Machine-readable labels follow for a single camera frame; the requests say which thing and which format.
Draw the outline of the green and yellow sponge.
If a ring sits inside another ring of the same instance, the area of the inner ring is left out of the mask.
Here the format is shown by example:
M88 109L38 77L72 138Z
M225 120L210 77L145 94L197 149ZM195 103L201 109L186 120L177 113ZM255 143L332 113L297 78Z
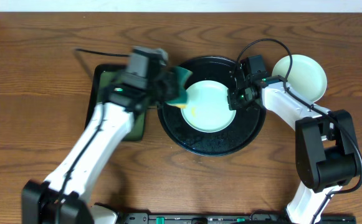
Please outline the green and yellow sponge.
M185 109L188 103L188 93L186 91L185 85L187 80L193 73L192 71L183 67L173 67L171 69L171 72L176 77L176 86L178 87L178 90L176 92L178 95L177 97L166 101L166 104L180 109Z

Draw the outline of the mint green plate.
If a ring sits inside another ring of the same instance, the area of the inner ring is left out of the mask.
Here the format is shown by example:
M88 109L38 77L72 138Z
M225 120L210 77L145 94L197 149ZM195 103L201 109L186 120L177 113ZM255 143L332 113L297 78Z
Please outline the mint green plate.
M308 102L318 101L327 88L327 77L322 66L314 59L305 55L292 55L292 67L287 78L294 95Z
M236 111L229 109L228 87L212 80L192 84L187 90L188 100L181 114L190 127L203 133L215 133L230 125Z

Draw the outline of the mint green plate front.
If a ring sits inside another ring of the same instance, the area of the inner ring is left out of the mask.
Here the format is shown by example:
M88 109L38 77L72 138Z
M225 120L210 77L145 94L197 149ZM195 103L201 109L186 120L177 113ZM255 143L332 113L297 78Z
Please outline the mint green plate front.
M236 111L229 109L228 87L212 80L192 84L187 90L188 100L181 114L190 127L203 133L215 133L230 125Z

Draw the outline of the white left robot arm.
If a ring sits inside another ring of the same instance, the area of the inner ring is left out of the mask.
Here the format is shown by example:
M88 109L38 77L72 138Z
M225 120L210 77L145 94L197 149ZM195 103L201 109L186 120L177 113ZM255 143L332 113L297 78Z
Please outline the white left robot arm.
M179 96L163 49L134 47L128 64L104 87L87 127L61 164L21 194L22 223L116 223L117 212L88 206L103 168L136 119L154 103Z

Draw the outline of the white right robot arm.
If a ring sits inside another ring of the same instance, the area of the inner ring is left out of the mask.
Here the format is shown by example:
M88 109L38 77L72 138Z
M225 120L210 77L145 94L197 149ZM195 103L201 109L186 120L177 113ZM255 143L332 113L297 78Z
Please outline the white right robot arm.
M277 114L295 131L295 165L301 180L286 207L292 223L319 223L322 211L343 186L362 178L362 156L352 117L345 110L316 105L327 77L314 59L289 55L273 71L260 55L247 57L232 69L235 90L228 92L230 110L260 106Z

